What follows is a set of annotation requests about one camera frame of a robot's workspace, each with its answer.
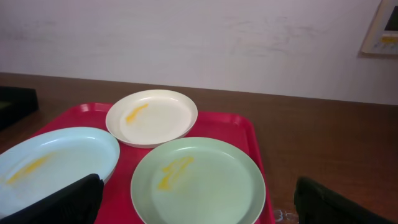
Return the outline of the cream white plate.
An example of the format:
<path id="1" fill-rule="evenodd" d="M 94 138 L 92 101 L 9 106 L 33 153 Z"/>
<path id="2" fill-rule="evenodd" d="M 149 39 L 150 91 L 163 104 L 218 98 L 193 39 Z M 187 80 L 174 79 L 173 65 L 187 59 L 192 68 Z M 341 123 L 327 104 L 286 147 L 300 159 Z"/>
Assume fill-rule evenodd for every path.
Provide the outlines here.
<path id="1" fill-rule="evenodd" d="M 107 112 L 108 131 L 122 143 L 155 148 L 184 137 L 198 118 L 196 104 L 171 90 L 145 90 L 117 101 Z"/>

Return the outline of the light green plate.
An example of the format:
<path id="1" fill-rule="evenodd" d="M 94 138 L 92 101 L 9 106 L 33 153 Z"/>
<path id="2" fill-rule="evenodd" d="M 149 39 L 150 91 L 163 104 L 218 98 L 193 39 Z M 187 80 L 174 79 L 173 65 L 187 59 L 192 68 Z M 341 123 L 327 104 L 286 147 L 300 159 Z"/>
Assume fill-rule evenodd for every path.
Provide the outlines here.
<path id="1" fill-rule="evenodd" d="M 138 163 L 131 200 L 146 224 L 252 224 L 265 206 L 266 185 L 239 148 L 212 138 L 181 138 Z"/>

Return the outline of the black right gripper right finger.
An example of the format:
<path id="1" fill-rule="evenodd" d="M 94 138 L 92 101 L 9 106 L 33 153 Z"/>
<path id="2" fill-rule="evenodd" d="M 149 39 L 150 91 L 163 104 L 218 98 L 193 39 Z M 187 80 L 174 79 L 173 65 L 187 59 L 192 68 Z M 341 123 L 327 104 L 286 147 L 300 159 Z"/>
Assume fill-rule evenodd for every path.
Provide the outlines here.
<path id="1" fill-rule="evenodd" d="M 298 178 L 294 205 L 300 224 L 394 224 L 308 177 Z"/>

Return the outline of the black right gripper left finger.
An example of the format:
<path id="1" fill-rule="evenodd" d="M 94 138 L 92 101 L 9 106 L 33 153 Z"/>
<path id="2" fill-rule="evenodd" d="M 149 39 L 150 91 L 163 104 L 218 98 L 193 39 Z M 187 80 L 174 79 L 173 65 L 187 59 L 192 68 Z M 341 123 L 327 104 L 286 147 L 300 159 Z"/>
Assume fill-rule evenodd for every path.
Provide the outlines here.
<path id="1" fill-rule="evenodd" d="M 104 181 L 90 174 L 38 202 L 1 219 L 2 224 L 94 224 Z"/>

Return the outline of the light blue plate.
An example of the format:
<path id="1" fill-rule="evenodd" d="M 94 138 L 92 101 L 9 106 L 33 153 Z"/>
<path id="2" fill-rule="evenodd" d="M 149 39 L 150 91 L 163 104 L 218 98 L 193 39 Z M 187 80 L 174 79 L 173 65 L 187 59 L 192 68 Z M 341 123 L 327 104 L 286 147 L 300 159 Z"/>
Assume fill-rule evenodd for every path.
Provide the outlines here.
<path id="1" fill-rule="evenodd" d="M 50 131 L 1 154 L 1 217 L 90 175 L 107 182 L 120 155 L 116 138 L 102 129 Z"/>

